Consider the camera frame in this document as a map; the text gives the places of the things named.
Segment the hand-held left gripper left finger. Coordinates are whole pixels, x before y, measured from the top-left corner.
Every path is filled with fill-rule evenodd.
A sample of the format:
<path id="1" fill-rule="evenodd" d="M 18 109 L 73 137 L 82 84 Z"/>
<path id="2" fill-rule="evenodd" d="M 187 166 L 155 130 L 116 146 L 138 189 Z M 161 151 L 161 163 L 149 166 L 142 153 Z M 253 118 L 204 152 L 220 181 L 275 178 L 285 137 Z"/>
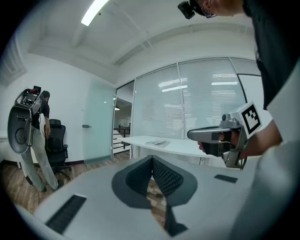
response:
<path id="1" fill-rule="evenodd" d="M 168 240 L 147 199 L 152 156 L 96 168 L 52 193 L 34 216 L 63 240 Z"/>

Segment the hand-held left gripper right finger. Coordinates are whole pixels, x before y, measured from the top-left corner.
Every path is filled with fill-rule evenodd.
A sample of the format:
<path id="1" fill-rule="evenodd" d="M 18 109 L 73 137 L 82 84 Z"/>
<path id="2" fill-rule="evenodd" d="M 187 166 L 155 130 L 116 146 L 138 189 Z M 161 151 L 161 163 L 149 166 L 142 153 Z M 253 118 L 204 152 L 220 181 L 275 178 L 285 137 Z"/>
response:
<path id="1" fill-rule="evenodd" d="M 231 239 L 257 160 L 246 162 L 243 170 L 156 155 L 151 161 L 153 178 L 167 201 L 166 225 L 152 226 L 152 239 Z"/>

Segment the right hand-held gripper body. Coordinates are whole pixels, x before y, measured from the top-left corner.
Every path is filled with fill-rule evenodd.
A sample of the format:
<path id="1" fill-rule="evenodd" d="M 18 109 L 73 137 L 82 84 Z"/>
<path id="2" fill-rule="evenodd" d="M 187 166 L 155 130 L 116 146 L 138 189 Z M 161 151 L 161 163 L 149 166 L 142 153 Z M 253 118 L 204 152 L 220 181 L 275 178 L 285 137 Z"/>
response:
<path id="1" fill-rule="evenodd" d="M 205 153 L 221 157 L 226 167 L 243 169 L 247 159 L 240 159 L 240 154 L 246 148 L 249 138 L 262 126 L 254 102 L 241 105 L 223 114 L 219 126 L 239 131 L 238 144 L 234 147 L 231 145 L 231 140 L 227 141 L 227 137 L 219 142 L 204 142 Z"/>

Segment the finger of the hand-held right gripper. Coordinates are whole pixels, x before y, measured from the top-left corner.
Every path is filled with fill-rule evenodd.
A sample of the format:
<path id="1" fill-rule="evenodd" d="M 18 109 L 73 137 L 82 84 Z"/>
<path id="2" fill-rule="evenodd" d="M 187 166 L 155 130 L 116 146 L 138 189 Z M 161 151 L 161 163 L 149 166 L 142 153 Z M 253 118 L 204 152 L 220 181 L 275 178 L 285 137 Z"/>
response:
<path id="1" fill-rule="evenodd" d="M 232 130 L 228 127 L 212 126 L 198 129 L 191 129 L 187 132 L 190 140 L 198 142 L 219 142 L 227 137 L 227 141 L 231 139 Z"/>

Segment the yellow-green cover book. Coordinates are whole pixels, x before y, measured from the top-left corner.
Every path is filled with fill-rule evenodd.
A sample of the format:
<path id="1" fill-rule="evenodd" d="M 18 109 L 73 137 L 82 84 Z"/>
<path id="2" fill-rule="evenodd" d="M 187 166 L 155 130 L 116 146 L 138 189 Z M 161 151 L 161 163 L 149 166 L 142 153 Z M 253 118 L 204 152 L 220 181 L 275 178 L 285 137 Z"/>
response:
<path id="1" fill-rule="evenodd" d="M 146 142 L 145 144 L 148 146 L 165 148 L 167 145 L 170 144 L 170 141 L 169 140 L 154 140 L 154 141 Z"/>

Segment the person's right forearm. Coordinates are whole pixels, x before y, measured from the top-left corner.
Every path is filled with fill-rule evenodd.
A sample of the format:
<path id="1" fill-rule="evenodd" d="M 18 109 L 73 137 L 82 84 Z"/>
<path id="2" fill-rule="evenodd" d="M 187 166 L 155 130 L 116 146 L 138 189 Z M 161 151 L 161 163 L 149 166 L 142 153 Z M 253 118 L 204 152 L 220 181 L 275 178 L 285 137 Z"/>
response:
<path id="1" fill-rule="evenodd" d="M 246 148 L 240 154 L 240 159 L 261 156 L 269 148 L 277 146 L 281 142 L 281 134 L 274 120 L 271 120 L 263 130 L 256 132 L 249 138 Z"/>

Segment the person's right hand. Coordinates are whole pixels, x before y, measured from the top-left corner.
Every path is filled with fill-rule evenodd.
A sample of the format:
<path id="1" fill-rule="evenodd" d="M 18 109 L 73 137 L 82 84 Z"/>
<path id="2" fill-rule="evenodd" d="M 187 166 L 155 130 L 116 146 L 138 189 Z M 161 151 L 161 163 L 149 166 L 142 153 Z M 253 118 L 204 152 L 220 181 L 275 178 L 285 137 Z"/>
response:
<path id="1" fill-rule="evenodd" d="M 239 131 L 232 131 L 231 132 L 231 145 L 233 145 L 234 147 L 236 147 L 236 145 L 238 144 L 239 136 L 240 136 Z M 219 137 L 220 141 L 223 141 L 225 135 L 223 133 L 219 133 L 218 137 Z M 205 153 L 205 149 L 203 147 L 203 143 L 202 142 L 197 142 L 197 144 L 199 146 L 199 149 Z"/>

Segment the glass panel with white blinds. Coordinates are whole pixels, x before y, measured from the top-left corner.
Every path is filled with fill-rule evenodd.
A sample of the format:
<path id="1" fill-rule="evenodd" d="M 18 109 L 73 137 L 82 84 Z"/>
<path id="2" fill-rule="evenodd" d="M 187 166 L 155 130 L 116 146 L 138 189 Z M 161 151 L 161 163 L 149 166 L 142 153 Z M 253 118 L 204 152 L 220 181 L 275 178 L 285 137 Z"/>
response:
<path id="1" fill-rule="evenodd" d="M 230 61 L 232 62 L 237 74 L 257 76 L 261 75 L 261 72 L 257 67 L 257 63 L 254 60 L 230 58 Z"/>
<path id="2" fill-rule="evenodd" d="M 228 58 L 179 64 L 183 83 L 184 132 L 217 126 L 222 115 L 245 104 L 242 86 Z"/>
<path id="3" fill-rule="evenodd" d="M 175 64 L 135 81 L 132 136 L 141 135 L 182 138 L 181 81 Z"/>

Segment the whiteboard on black stand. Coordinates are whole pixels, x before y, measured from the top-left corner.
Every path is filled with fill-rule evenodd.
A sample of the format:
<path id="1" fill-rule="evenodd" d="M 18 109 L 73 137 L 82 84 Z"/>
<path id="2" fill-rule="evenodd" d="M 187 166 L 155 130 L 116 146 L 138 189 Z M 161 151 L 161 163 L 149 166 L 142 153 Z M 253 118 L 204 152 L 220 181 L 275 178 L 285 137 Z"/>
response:
<path id="1" fill-rule="evenodd" d="M 253 101 L 258 110 L 263 110 L 264 93 L 262 78 L 256 75 L 239 75 L 247 101 Z"/>

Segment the black office chair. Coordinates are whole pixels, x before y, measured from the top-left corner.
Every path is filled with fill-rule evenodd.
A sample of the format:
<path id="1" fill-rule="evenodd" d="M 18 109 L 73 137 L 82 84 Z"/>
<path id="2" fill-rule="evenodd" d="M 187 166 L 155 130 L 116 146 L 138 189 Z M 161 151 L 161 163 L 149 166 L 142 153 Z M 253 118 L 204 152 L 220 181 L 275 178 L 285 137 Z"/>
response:
<path id="1" fill-rule="evenodd" d="M 50 119 L 49 123 L 51 133 L 45 140 L 45 152 L 48 161 L 54 174 L 62 174 L 67 180 L 71 180 L 71 178 L 63 172 L 65 169 L 69 171 L 72 170 L 71 167 L 66 165 L 66 160 L 68 159 L 68 145 L 64 143 L 66 127 L 57 119 Z"/>

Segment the dark stair railing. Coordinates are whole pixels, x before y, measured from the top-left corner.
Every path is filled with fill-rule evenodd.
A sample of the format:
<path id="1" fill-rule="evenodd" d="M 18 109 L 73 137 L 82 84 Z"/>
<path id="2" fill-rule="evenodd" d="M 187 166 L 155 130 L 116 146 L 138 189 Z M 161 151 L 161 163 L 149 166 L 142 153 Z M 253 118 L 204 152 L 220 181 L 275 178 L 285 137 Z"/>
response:
<path id="1" fill-rule="evenodd" d="M 131 127 L 121 127 L 117 129 L 122 138 L 130 137 Z"/>

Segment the person's black clothing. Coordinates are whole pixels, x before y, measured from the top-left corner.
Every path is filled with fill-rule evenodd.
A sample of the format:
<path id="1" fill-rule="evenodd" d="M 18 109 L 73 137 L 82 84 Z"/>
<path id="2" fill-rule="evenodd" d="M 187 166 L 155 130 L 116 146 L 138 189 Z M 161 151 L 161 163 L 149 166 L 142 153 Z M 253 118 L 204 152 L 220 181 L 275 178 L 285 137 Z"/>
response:
<path id="1" fill-rule="evenodd" d="M 278 5 L 277 0 L 243 0 L 245 14 L 252 19 L 256 41 L 256 63 L 261 72 L 266 109 L 300 58 L 300 16 Z"/>

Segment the frosted glass door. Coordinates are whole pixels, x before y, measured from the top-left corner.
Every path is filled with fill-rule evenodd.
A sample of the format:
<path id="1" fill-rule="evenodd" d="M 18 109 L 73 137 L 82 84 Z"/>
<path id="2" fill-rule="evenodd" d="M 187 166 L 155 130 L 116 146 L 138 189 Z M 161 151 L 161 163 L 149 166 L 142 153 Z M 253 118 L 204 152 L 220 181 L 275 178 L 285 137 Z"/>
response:
<path id="1" fill-rule="evenodd" d="M 113 117 L 116 89 L 93 80 L 90 83 L 84 109 L 82 151 L 86 165 L 110 159 L 113 153 Z"/>

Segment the person's glasses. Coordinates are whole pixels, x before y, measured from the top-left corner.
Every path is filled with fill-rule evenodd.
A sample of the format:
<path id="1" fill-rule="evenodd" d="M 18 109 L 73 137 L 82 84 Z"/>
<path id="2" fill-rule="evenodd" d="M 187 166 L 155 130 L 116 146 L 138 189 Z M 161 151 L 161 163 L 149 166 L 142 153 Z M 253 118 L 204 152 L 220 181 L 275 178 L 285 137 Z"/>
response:
<path id="1" fill-rule="evenodd" d="M 207 19 L 217 16 L 215 13 L 212 12 L 211 7 L 205 4 L 199 5 L 199 7 L 195 9 L 195 12 L 201 16 L 206 17 Z"/>

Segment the long ceiling light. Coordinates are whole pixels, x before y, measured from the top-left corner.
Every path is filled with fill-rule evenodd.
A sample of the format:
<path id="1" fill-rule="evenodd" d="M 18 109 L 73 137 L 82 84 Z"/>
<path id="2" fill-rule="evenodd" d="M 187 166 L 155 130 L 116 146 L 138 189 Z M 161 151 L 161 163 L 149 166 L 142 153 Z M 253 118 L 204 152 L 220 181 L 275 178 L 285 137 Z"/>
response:
<path id="1" fill-rule="evenodd" d="M 98 12 L 109 2 L 109 0 L 94 0 L 86 13 L 84 14 L 81 24 L 89 26 Z"/>

